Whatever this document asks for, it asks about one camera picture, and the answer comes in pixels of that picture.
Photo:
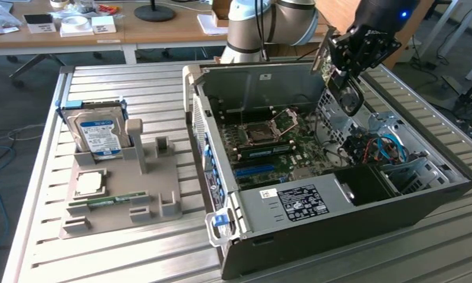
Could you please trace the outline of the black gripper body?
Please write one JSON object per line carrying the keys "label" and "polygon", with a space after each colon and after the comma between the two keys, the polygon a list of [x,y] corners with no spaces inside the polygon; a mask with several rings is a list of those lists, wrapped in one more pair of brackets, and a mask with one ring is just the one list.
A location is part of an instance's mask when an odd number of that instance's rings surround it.
{"label": "black gripper body", "polygon": [[418,1],[361,1],[350,26],[357,27],[354,51],[357,52],[365,39],[397,38],[395,35],[403,29],[417,6]]}

